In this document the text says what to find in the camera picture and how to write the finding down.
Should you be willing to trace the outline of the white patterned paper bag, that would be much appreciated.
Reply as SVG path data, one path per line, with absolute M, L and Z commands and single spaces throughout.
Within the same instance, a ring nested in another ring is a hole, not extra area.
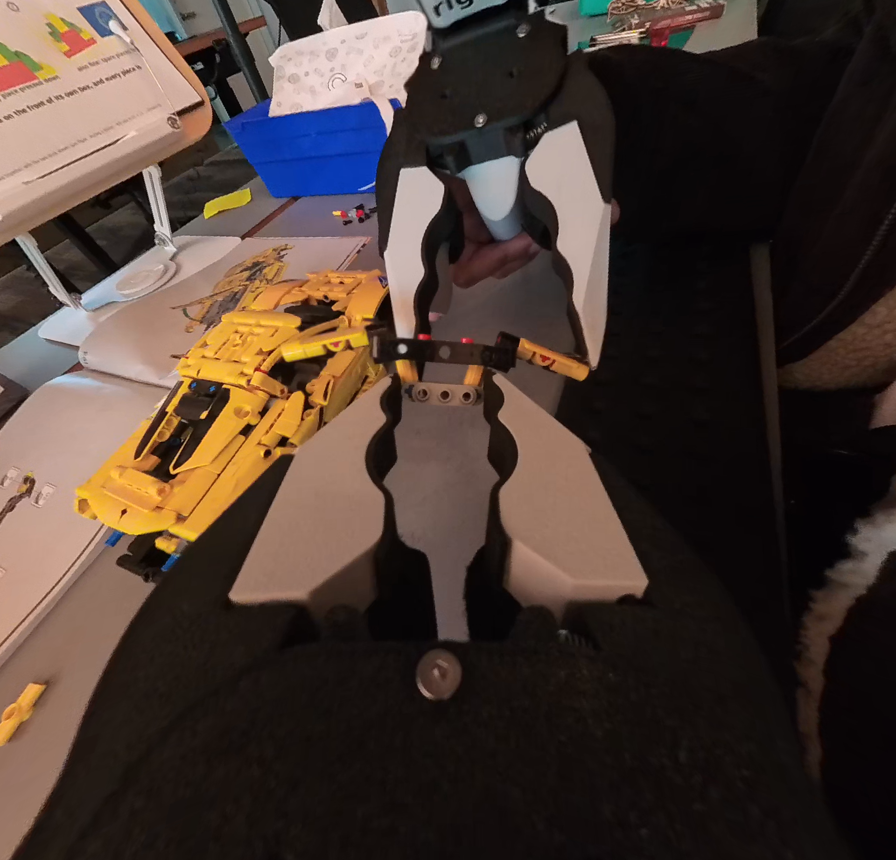
M 403 12 L 348 24 L 291 41 L 270 58 L 273 97 L 269 116 L 310 113 L 372 102 L 392 129 L 396 100 L 417 69 L 427 19 Z

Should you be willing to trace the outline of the person's right forearm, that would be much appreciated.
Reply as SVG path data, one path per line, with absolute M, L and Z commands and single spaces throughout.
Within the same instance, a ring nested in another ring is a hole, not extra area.
M 834 37 L 589 53 L 615 117 L 615 234 L 771 236 L 855 50 Z

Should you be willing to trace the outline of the dark fleece-lined jacket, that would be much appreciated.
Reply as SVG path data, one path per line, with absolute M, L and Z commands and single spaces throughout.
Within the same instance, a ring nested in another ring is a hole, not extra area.
M 894 0 L 812 6 L 848 62 L 772 248 L 797 720 L 857 858 L 894 858 Z

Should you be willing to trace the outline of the open instruction booklet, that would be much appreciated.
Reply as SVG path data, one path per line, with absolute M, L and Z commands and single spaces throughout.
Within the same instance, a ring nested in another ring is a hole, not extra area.
M 101 552 L 107 528 L 75 491 L 151 415 L 176 360 L 264 280 L 346 271 L 369 239 L 190 239 L 225 253 L 138 299 L 112 303 L 80 347 L 82 370 L 42 385 L 2 426 L 1 658 L 17 650 Z

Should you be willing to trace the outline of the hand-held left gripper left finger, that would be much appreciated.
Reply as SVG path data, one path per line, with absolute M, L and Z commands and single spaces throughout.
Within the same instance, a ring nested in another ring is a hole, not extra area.
M 316 622 L 346 607 L 376 638 L 437 637 L 429 561 L 400 537 L 385 485 L 402 399 L 387 377 L 296 451 L 230 588 L 234 604 L 298 605 Z

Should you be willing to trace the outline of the yellow flat paper scrap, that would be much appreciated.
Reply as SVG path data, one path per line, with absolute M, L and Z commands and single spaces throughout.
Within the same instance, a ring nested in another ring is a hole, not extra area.
M 203 218 L 208 220 L 225 212 L 239 210 L 250 203 L 252 203 L 252 191 L 249 187 L 244 187 L 207 201 L 203 208 Z

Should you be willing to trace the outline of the black dimpled mat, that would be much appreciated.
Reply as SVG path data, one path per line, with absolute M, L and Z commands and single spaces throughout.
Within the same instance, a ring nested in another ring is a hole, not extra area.
M 744 239 L 615 239 L 597 370 L 558 418 L 718 576 L 792 681 L 767 254 Z

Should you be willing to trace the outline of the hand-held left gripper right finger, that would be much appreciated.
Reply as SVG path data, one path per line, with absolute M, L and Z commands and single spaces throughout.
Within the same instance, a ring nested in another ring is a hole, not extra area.
M 470 638 L 506 638 L 524 608 L 557 623 L 641 599 L 649 581 L 587 445 L 502 374 L 483 413 L 497 480 L 485 541 L 468 567 Z

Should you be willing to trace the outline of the printed instruction sheet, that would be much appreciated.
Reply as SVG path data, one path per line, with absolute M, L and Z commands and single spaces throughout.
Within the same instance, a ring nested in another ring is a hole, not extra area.
M 2 203 L 119 140 L 177 130 L 196 89 L 125 0 L 1 0 Z

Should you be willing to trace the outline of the wooden display board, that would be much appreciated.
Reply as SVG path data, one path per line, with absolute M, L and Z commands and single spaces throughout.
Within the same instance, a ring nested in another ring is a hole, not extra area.
M 134 8 L 140 22 L 155 38 L 165 35 L 155 19 L 139 0 L 125 0 Z M 175 61 L 192 85 L 204 92 L 200 106 L 176 117 L 180 127 L 162 137 L 159 133 L 149 138 L 128 138 L 74 162 L 62 170 L 28 184 L 13 196 L 13 203 L 2 203 L 1 179 L 1 243 L 39 227 L 58 215 L 111 189 L 121 182 L 140 175 L 140 172 L 195 144 L 205 137 L 211 122 L 208 95 L 198 77 L 185 62 L 182 54 L 168 40 L 165 51 Z

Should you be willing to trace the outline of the black light stand pole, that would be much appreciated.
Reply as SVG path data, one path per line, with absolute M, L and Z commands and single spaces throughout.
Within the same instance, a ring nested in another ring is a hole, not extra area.
M 223 27 L 231 53 L 244 75 L 247 85 L 256 103 L 270 98 L 262 76 L 258 71 L 250 47 L 242 33 L 238 21 L 232 12 L 228 0 L 211 0 Z

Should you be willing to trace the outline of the grey desk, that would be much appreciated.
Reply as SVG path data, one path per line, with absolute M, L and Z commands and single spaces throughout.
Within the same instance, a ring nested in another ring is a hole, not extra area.
M 572 347 L 564 287 L 547 253 L 506 280 L 455 291 L 434 335 L 489 340 L 502 329 L 563 352 Z M 484 537 L 496 477 L 484 456 L 484 421 L 465 421 L 458 408 L 430 412 L 405 411 L 398 462 L 385 483 L 400 535 L 434 566 L 439 634 L 464 640 L 461 566 Z M 90 564 L 2 664 L 2 709 L 29 682 L 48 685 L 31 720 L 2 747 L 2 858 L 12 856 L 55 785 L 100 675 L 151 594 L 150 584 L 116 563 L 131 541 L 105 541 L 102 535 Z

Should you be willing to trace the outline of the small yellow brick piece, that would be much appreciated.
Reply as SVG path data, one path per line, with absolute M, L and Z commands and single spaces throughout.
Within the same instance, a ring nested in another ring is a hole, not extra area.
M 47 684 L 29 683 L 19 696 L 3 710 L 1 716 L 1 746 L 5 746 L 10 742 L 20 727 L 31 718 L 40 697 L 47 687 Z

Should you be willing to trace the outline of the yellow black brick bumper assembly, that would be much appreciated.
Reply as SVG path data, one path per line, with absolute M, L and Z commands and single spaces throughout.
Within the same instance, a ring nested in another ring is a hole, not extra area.
M 485 344 L 470 339 L 433 339 L 430 335 L 398 338 L 385 329 L 355 326 L 291 339 L 282 346 L 281 353 L 284 361 L 296 363 L 347 350 L 369 350 L 375 363 L 393 364 L 401 382 L 412 386 L 410 396 L 417 402 L 426 402 L 432 396 L 430 388 L 420 387 L 427 364 L 464 367 L 463 385 L 471 391 L 481 386 L 486 371 L 508 373 L 519 362 L 579 382 L 590 371 L 588 364 L 576 357 L 505 331 L 498 334 L 495 343 Z

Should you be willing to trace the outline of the yellow toy brick car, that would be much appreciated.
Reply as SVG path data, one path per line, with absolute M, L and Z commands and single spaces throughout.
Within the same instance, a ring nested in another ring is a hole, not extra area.
M 157 582 L 276 461 L 385 377 L 368 331 L 390 323 L 383 272 L 263 288 L 179 359 L 168 395 L 76 489 L 75 510 L 131 537 L 118 566 Z

